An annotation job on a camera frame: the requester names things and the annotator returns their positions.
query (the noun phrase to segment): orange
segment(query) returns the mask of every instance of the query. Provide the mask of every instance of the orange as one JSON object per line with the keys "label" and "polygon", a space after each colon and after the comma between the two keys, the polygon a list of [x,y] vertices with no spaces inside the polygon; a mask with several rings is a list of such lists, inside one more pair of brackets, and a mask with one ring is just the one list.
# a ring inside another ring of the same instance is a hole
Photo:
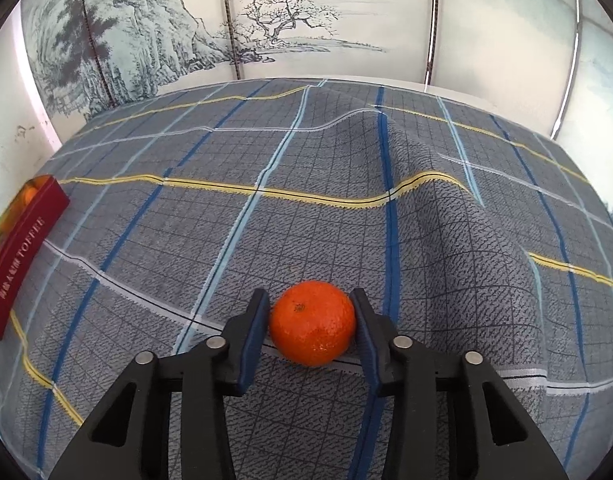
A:
{"label": "orange", "polygon": [[286,358],[306,366],[323,365],[349,348],[355,332],[353,304],[330,283],[298,283],[273,307],[269,331]]}
{"label": "orange", "polygon": [[24,205],[29,205],[30,201],[33,200],[33,197],[38,192],[37,188],[33,186],[24,186],[24,190],[22,191],[22,197],[24,200]]}

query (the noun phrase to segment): metal screw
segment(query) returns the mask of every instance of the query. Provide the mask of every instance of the metal screw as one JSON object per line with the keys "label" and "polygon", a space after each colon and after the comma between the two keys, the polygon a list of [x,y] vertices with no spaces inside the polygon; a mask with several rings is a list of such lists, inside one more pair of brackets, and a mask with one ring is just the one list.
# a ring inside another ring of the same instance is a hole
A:
{"label": "metal screw", "polygon": [[480,365],[482,364],[482,361],[484,361],[485,359],[482,357],[482,354],[478,354],[478,352],[467,352],[467,354],[465,355],[465,359],[467,360],[467,363],[472,364],[472,365]]}
{"label": "metal screw", "polygon": [[136,355],[136,363],[139,365],[146,365],[153,360],[153,352],[149,350],[144,350]]}
{"label": "metal screw", "polygon": [[399,335],[393,338],[393,344],[398,348],[411,348],[413,346],[413,339],[408,335]]}
{"label": "metal screw", "polygon": [[222,348],[224,345],[226,345],[226,339],[224,339],[221,335],[215,335],[206,340],[206,346],[209,348]]}

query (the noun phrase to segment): blue stripe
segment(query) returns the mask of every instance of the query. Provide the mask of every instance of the blue stripe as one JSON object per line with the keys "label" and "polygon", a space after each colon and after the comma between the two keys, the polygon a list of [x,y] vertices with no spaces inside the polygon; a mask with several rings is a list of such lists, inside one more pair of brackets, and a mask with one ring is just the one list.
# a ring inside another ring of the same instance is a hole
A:
{"label": "blue stripe", "polygon": [[571,455],[573,454],[573,448],[575,446],[575,440],[578,438],[578,433],[580,433],[580,428],[583,426],[583,420],[589,409],[589,394],[584,396],[584,404],[582,411],[580,412],[580,416],[578,417],[577,422],[575,423],[575,427],[573,428],[573,433],[571,434],[571,439],[569,440],[569,445],[567,446],[567,454],[565,454],[565,461],[562,466],[567,469],[569,462],[571,461]]}
{"label": "blue stripe", "polygon": [[444,104],[444,101],[439,96],[436,96],[438,104],[442,109],[442,114],[444,115],[447,124],[449,125],[449,130],[451,131],[451,137],[453,137],[453,142],[455,142],[456,149],[458,150],[458,155],[460,156],[460,160],[462,160],[462,167],[465,170],[465,177],[467,179],[467,184],[469,185],[469,189],[471,190],[471,194],[475,197],[478,203],[484,207],[485,202],[482,200],[482,196],[480,195],[480,190],[477,187],[477,182],[475,181],[475,175],[473,174],[473,170],[471,170],[471,166],[469,165],[469,158],[467,156],[467,150],[462,143],[462,139],[458,133],[458,129],[456,125],[453,123],[453,119],[451,119],[451,114],[449,113],[448,108]]}
{"label": "blue stripe", "polygon": [[[506,140],[511,140],[511,138],[509,137],[509,134],[502,127],[502,125],[497,121],[497,119],[493,115],[490,115],[490,117],[493,120],[493,123],[495,123],[495,125],[503,133],[504,138]],[[513,146],[513,151],[515,152],[515,155],[518,157],[518,160],[520,161],[520,163],[524,167],[524,171],[529,176],[529,179],[531,180],[531,183],[534,186],[538,186],[538,183],[536,182],[536,179],[533,177],[533,174],[531,173],[531,170],[529,169],[528,165],[526,164],[526,162],[522,158],[522,155],[520,155],[520,150],[518,150],[517,146],[515,146],[515,145],[512,145],[512,146]],[[567,264],[571,264],[571,262],[569,261],[569,256],[567,254],[567,247],[565,246],[565,238],[562,235],[562,231],[560,230],[560,226],[558,225],[557,221],[555,220],[553,212],[551,211],[551,208],[549,207],[549,204],[547,203],[547,200],[545,199],[544,195],[542,195],[542,193],[539,192],[539,191],[536,191],[536,192],[538,193],[538,196],[540,198],[540,202],[542,202],[542,206],[544,207],[545,211],[549,215],[549,219],[551,220],[551,223],[553,224],[553,226],[555,228],[555,232],[557,234],[557,238],[558,238],[559,244],[560,244],[560,252],[562,254],[562,258],[563,258],[563,260]],[[571,286],[571,296],[573,297],[573,309],[575,311],[575,332],[576,332],[576,335],[577,335],[578,351],[580,352],[580,361],[583,364],[584,380],[588,381],[589,379],[587,377],[586,362],[585,362],[585,359],[584,359],[583,318],[582,318],[582,313],[581,313],[581,310],[580,310],[580,301],[578,299],[578,289],[577,289],[577,287],[575,285],[575,276],[573,275],[573,272],[569,271],[569,272],[567,272],[567,275],[569,277],[569,284]],[[573,452],[573,448],[575,447],[575,440],[578,437],[578,432],[580,431],[580,427],[583,424],[584,417],[586,416],[587,408],[588,407],[589,407],[589,394],[586,394],[586,398],[584,399],[583,409],[580,412],[580,415],[578,416],[578,420],[577,420],[577,422],[575,424],[575,428],[573,429],[573,433],[571,434],[571,438],[569,440],[569,445],[568,445],[568,448],[567,448],[567,455],[565,457],[565,462],[564,462],[565,468],[567,468],[569,459],[571,458],[571,453]]]}
{"label": "blue stripe", "polygon": [[[551,160],[555,160],[555,157],[553,156],[553,153],[551,153],[551,150],[549,150],[549,148],[544,144],[544,142],[542,142],[542,140],[540,139],[539,135],[538,134],[533,134],[533,136],[540,143],[542,148],[547,152],[547,154],[549,155]],[[595,226],[593,225],[593,221],[591,220],[591,218],[589,216],[589,213],[586,210],[586,206],[584,205],[582,197],[577,192],[575,186],[571,183],[571,180],[569,179],[567,174],[562,170],[561,167],[558,167],[558,171],[560,172],[560,174],[562,175],[564,180],[567,181],[567,184],[569,185],[569,187],[571,188],[571,191],[573,191],[573,194],[577,198],[578,203],[580,204],[580,207],[584,211],[584,215],[586,216],[587,222],[589,223],[589,227],[591,228],[591,232],[593,233],[593,237],[595,238],[595,241],[596,241],[596,243],[598,245],[600,253],[602,254],[602,259],[604,260],[604,264],[607,267],[607,275],[610,277],[610,279],[613,279],[613,269],[611,267],[611,263],[610,263],[610,261],[609,261],[609,259],[607,257],[607,254],[604,252],[604,248],[602,247],[602,242],[600,241],[600,237],[598,236],[598,232],[596,231]],[[579,418],[579,422],[580,423],[582,423],[583,418],[584,418],[584,415],[581,415],[580,418]],[[574,443],[575,443],[575,438],[572,436],[571,440],[569,441],[569,444],[570,444],[572,449],[573,449],[573,444]],[[611,447],[612,444],[613,444],[613,432],[611,433],[611,439],[609,441],[609,447]]]}
{"label": "blue stripe", "polygon": [[[148,103],[145,103],[144,105],[142,105],[141,107],[138,108],[138,110],[136,110],[136,113],[140,113],[142,112],[145,108],[147,108],[148,106],[150,106],[152,104],[151,101],[149,101]],[[148,121],[152,116],[147,117],[146,119],[143,119],[142,121],[140,121],[139,124],[136,125],[135,128],[133,128],[131,131],[129,131],[123,138],[126,139],[130,134],[132,134],[133,132],[135,132],[140,126],[142,126],[142,124],[144,124],[146,121]],[[126,123],[125,122],[120,122],[119,124],[117,124],[117,126],[115,126],[114,128],[112,128],[103,138],[100,142],[104,142],[105,140],[107,140],[110,136],[112,136],[115,132],[117,132],[122,126],[125,126]],[[75,168],[78,168],[80,166],[81,163],[83,163],[83,161],[85,160],[85,158],[87,158],[87,156],[91,155],[91,153],[93,153],[93,150],[96,148],[96,146],[91,147],[88,151],[84,152],[84,155],[80,158],[80,160],[78,160],[65,174],[64,174],[64,178],[66,178],[68,176],[69,173],[71,173],[72,171],[75,170]],[[97,167],[98,164],[101,163],[101,161],[104,160],[104,158],[106,158],[107,155],[110,154],[110,152],[112,152],[113,150],[109,150],[109,152],[107,152],[105,155],[102,156],[102,158],[100,160],[98,160],[95,164],[93,164],[93,166],[91,166],[91,168],[89,169],[89,171],[87,171],[84,176],[88,176],[91,171],[93,171],[94,168]]]}
{"label": "blue stripe", "polygon": [[[509,134],[500,125],[500,123],[496,120],[496,118],[493,115],[491,115],[490,117],[495,123],[495,125],[503,133],[504,138],[507,140],[511,140],[511,138],[509,137]],[[513,147],[513,151],[515,152],[515,155],[518,157],[518,160],[522,164],[524,171],[526,172],[527,176],[531,180],[531,183],[534,186],[539,187],[538,183],[536,182],[536,179],[533,177],[533,173],[531,173],[531,170],[529,169],[526,162],[522,158],[522,155],[520,155],[520,150],[518,150],[517,146],[512,145],[512,147]],[[569,260],[569,256],[567,254],[567,247],[565,246],[565,238],[560,229],[560,225],[557,223],[557,220],[555,219],[555,216],[553,215],[553,212],[551,211],[551,208],[549,207],[549,204],[547,203],[547,200],[545,199],[544,195],[540,191],[536,191],[536,192],[538,193],[540,202],[542,202],[542,206],[547,212],[547,215],[549,215],[549,219],[551,220],[551,223],[553,224],[553,227],[555,228],[555,233],[559,241],[560,253],[562,254],[562,258],[567,264],[571,265],[571,261]],[[583,364],[584,380],[587,381],[588,378],[587,378],[587,372],[586,372],[586,362],[584,359],[583,318],[582,318],[582,313],[580,310],[578,289],[575,285],[575,275],[573,274],[573,272],[569,271],[567,272],[567,275],[569,276],[569,283],[571,285],[571,296],[573,297],[573,309],[575,311],[575,332],[577,335],[578,351],[580,352],[580,360]]]}
{"label": "blue stripe", "polygon": [[[302,99],[300,100],[296,117],[293,119],[293,122],[291,123],[288,131],[286,131],[284,137],[282,137],[282,140],[280,140],[278,147],[271,155],[266,167],[260,172],[255,180],[256,192],[249,196],[249,198],[246,200],[246,203],[244,204],[240,213],[238,213],[234,224],[231,226],[231,229],[229,230],[229,233],[219,251],[218,257],[216,258],[215,263],[213,264],[204,284],[202,285],[202,290],[200,290],[200,293],[193,304],[191,309],[191,319],[195,320],[198,316],[203,316],[206,308],[208,307],[208,302],[213,297],[216,288],[218,288],[218,283],[222,278],[222,274],[226,270],[226,266],[228,266],[231,255],[237,246],[238,240],[242,236],[242,232],[244,232],[244,228],[246,227],[251,215],[253,214],[253,210],[257,206],[262,196],[257,192],[257,190],[264,189],[266,186],[270,174],[277,168],[278,164],[280,163],[280,158],[282,158],[282,155],[284,155],[284,152],[286,151],[286,147],[288,147],[288,144],[295,136],[296,128],[299,127],[299,125],[302,123],[302,119],[304,119],[304,111],[307,108],[307,99],[309,97],[310,89],[311,87],[308,86],[302,93]],[[187,326],[184,327],[178,334],[175,340],[175,345],[173,346],[174,354],[186,352],[189,348],[191,339],[194,335],[193,331],[190,329],[191,325],[192,322],[189,321]]]}
{"label": "blue stripe", "polygon": [[[257,88],[255,91],[253,91],[251,94],[249,94],[248,97],[253,97],[254,95],[256,95],[267,84],[269,84],[268,81],[265,84],[263,84],[262,86],[260,86],[259,88]],[[226,120],[228,120],[228,118],[231,117],[238,109],[240,109],[242,107],[242,105],[244,105],[244,103],[246,103],[246,101],[240,101],[237,104],[237,106],[235,106],[224,118],[222,118],[218,122],[218,124],[216,124],[215,128],[219,128],[222,124],[224,124],[224,122]],[[194,108],[195,107],[190,108],[184,114],[182,114],[179,117],[177,117],[176,120],[173,121],[173,123],[171,123],[167,127],[167,129],[164,130],[164,131],[167,131],[168,129],[170,129],[171,126],[173,126],[175,123],[179,122],[185,115],[190,113],[190,111],[192,111]],[[208,137],[212,133],[213,133],[213,130],[209,131],[208,133],[206,133],[202,137],[202,139],[200,139],[192,147],[190,152],[187,153],[187,155],[184,156],[184,158],[177,164],[177,167],[179,168],[185,162],[187,162],[190,159],[190,157],[195,152],[197,152],[199,147],[208,139]],[[149,142],[142,150],[140,150],[140,152],[143,152],[145,148],[149,147],[157,139],[158,139],[158,137],[154,137],[154,139],[152,139],[151,142]],[[164,177],[169,176],[171,174],[171,171],[173,171],[173,168],[167,169],[164,172],[163,176]],[[124,230],[122,236],[120,236],[119,240],[115,243],[115,245],[113,246],[112,250],[110,251],[110,253],[107,255],[106,259],[104,260],[103,264],[100,266],[100,268],[102,270],[107,270],[109,268],[110,264],[113,261],[113,258],[115,256],[117,256],[118,252],[122,248],[122,244],[126,241],[126,239],[130,235],[130,233],[133,230],[133,228],[138,224],[139,219],[141,219],[141,217],[144,215],[144,213],[148,210],[149,206],[151,206],[151,204],[154,202],[154,200],[160,194],[161,190],[162,190],[162,186],[157,186],[155,188],[155,190],[151,193],[151,195],[149,195],[149,197],[146,199],[146,201],[142,204],[142,207],[138,210],[138,212],[131,219],[131,222],[129,222],[129,224],[126,227],[126,229]],[[59,377],[60,377],[60,372],[61,372],[61,369],[62,369],[62,364],[64,363],[64,359],[66,358],[66,352],[68,351],[68,347],[69,347],[69,345],[71,343],[71,340],[72,340],[72,338],[73,338],[73,336],[75,334],[75,330],[77,329],[78,323],[82,319],[82,316],[84,315],[84,311],[86,310],[89,301],[93,297],[93,294],[95,293],[95,290],[97,289],[98,284],[99,284],[98,280],[93,280],[93,282],[89,286],[87,292],[85,293],[84,297],[82,298],[82,301],[80,302],[80,305],[79,305],[79,307],[78,307],[78,309],[77,309],[77,311],[75,313],[75,316],[74,316],[74,318],[73,318],[73,320],[71,322],[71,325],[69,326],[69,329],[68,329],[68,331],[66,333],[64,341],[62,342],[62,347],[61,347],[60,352],[58,354],[58,359],[56,360],[56,364],[55,364],[54,369],[53,369],[53,374],[51,376],[51,380],[55,384],[58,383],[58,380],[59,380]],[[42,423],[40,424],[40,435],[39,435],[39,439],[38,439],[38,468],[39,469],[42,469],[43,465],[44,465],[44,457],[45,457],[44,449],[45,449],[45,444],[46,444],[46,435],[47,435],[47,432],[48,432],[48,422],[49,422],[49,419],[50,419],[52,404],[53,404],[53,392],[51,390],[49,390],[46,393],[46,399],[45,399],[45,403],[44,403],[44,410],[43,410],[43,413],[42,413]]]}
{"label": "blue stripe", "polygon": [[[391,194],[394,187],[391,167],[391,154],[389,152],[389,131],[387,128],[387,116],[382,113],[381,106],[384,102],[385,89],[381,86],[376,98],[376,108],[380,110],[378,115],[378,136],[380,144],[380,156],[382,159],[382,175],[385,188]],[[382,314],[391,318],[397,324],[400,308],[400,248],[397,226],[397,206],[394,200],[390,200],[386,206],[387,220],[387,246],[385,254],[385,295],[382,304]],[[360,435],[353,452],[351,466],[349,467],[348,480],[363,480],[367,477],[369,467],[373,460],[378,431],[382,421],[385,400],[369,393],[362,416]]]}

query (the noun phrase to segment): yellow stripe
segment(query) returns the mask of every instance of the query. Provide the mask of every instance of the yellow stripe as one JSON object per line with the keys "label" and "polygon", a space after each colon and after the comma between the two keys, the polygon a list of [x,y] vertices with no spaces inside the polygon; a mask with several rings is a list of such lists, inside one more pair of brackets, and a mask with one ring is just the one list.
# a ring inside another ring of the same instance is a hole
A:
{"label": "yellow stripe", "polygon": [[579,274],[580,276],[584,276],[585,278],[591,278],[598,283],[602,283],[603,285],[608,285],[613,287],[613,280],[609,277],[602,276],[596,272],[593,272],[589,269],[584,269],[584,267],[578,267],[572,264],[567,264],[565,262],[559,262],[557,260],[552,260],[547,256],[542,256],[541,254],[529,253],[529,256],[533,258],[533,260],[542,266],[550,267],[551,269],[557,270],[565,270],[567,272],[573,272],[574,274]]}
{"label": "yellow stripe", "polygon": [[[382,108],[388,108],[389,110],[397,110],[398,112],[405,112],[407,114],[417,115],[420,117],[425,117],[427,119],[433,119],[435,121],[440,121],[442,123],[447,122],[446,119],[443,119],[441,117],[423,114],[421,112],[416,112],[415,110],[408,110],[407,108],[396,108],[396,107],[391,107],[391,106],[382,106]],[[555,166],[559,167],[562,171],[566,171],[568,174],[571,174],[574,177],[579,178],[583,182],[586,182],[587,184],[589,184],[589,181],[586,178],[584,178],[581,174],[570,170],[566,166],[563,166],[562,164],[556,162],[552,158],[547,157],[546,155],[542,155],[542,153],[535,152],[534,150],[530,149],[530,147],[528,147],[526,144],[522,144],[521,142],[514,142],[513,140],[505,139],[504,137],[494,134],[493,132],[490,132],[488,130],[483,130],[482,128],[476,128],[475,126],[469,126],[468,124],[462,124],[462,123],[453,123],[453,124],[455,124],[456,126],[459,126],[460,128],[471,130],[472,132],[477,132],[479,134],[485,134],[489,137],[494,137],[497,140],[501,140],[502,142],[506,142],[507,144],[511,144],[512,146],[516,146],[517,148],[522,148],[523,150],[528,151],[531,155],[535,155],[538,158],[541,158],[542,160],[549,162],[550,164],[554,164]]]}
{"label": "yellow stripe", "polygon": [[60,390],[60,388],[58,388],[55,383],[53,383],[45,375],[43,375],[30,361],[28,355],[29,343],[27,342],[24,330],[20,325],[20,321],[18,320],[18,317],[15,315],[13,310],[11,310],[10,317],[11,322],[13,323],[13,329],[15,330],[16,334],[20,338],[20,342],[22,343],[22,365],[24,366],[24,369],[26,370],[27,374],[29,374],[30,378],[36,381],[43,388],[52,390],[53,394],[56,396],[56,399],[58,400],[62,408],[64,408],[66,414],[73,419],[75,424],[81,426],[84,423],[84,419],[80,416],[79,413],[77,413],[73,405],[68,401],[64,393],[62,393],[62,390]]}
{"label": "yellow stripe", "polygon": [[211,104],[211,103],[219,103],[219,102],[222,102],[222,101],[228,101],[229,99],[237,99],[239,101],[266,101],[266,100],[269,100],[269,99],[280,99],[282,97],[286,97],[287,95],[295,94],[296,92],[301,92],[306,87],[307,86],[305,85],[305,86],[301,86],[299,88],[294,88],[293,90],[288,90],[286,92],[282,92],[281,94],[262,96],[262,97],[246,97],[246,96],[243,96],[243,95],[229,95],[229,96],[226,96],[226,97],[217,97],[215,99],[208,99],[206,101],[194,101],[192,103],[185,103],[185,104],[182,104],[182,105],[173,105],[173,106],[167,106],[167,107],[164,107],[164,108],[156,108],[155,110],[147,110],[145,112],[140,112],[139,114],[129,115],[128,117],[123,117],[122,119],[115,119],[114,121],[109,121],[108,123],[100,124],[99,126],[94,126],[90,130],[87,130],[85,132],[81,132],[81,133],[79,133],[77,135],[74,135],[74,137],[87,134],[88,132],[92,132],[93,130],[104,128],[105,126],[111,126],[112,124],[119,124],[119,123],[122,123],[124,121],[128,121],[130,119],[137,119],[139,117],[143,117],[143,116],[146,116],[146,115],[149,115],[149,114],[156,114],[158,112],[167,112],[168,110],[178,110],[180,108],[189,108],[189,107],[196,106],[196,105],[208,105],[208,104]]}
{"label": "yellow stripe", "polygon": [[[334,196],[324,196],[314,193],[305,193],[301,191],[291,191],[286,189],[275,189],[272,187],[264,188],[260,191],[261,195],[269,196],[272,198],[280,198],[282,200],[292,200],[294,202],[315,203],[321,205],[330,205],[335,207],[342,207],[347,209],[358,208],[371,208],[378,207],[390,200],[398,198],[405,193],[416,189],[417,187],[427,182],[434,180],[442,180],[444,182],[450,182],[456,186],[461,187],[466,192],[469,190],[459,181],[452,176],[440,173],[439,171],[423,171],[412,177],[409,177],[400,182],[394,189],[388,192],[384,192],[380,195],[368,197],[368,198],[342,198]],[[110,184],[123,184],[126,182],[149,182],[156,186],[168,186],[168,187],[187,187],[192,189],[205,189],[221,191],[225,193],[235,193],[243,195],[251,195],[255,193],[255,186],[246,186],[241,184],[224,184],[221,182],[209,182],[206,180],[190,180],[185,178],[176,177],[161,177],[153,174],[138,174],[131,176],[120,176],[115,178],[85,178],[85,177],[73,177],[66,180],[61,180],[60,184],[69,184],[72,182],[79,182],[80,184],[90,184],[92,186],[109,186]]]}

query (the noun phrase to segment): painted mountain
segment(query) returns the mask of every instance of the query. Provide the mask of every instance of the painted mountain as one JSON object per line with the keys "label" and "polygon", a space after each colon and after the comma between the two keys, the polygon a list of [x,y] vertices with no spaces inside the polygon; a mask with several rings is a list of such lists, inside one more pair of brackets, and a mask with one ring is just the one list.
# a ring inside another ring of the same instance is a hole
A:
{"label": "painted mountain", "polygon": [[213,38],[183,0],[84,2],[22,0],[29,61],[50,115],[90,117],[230,60],[226,40]]}

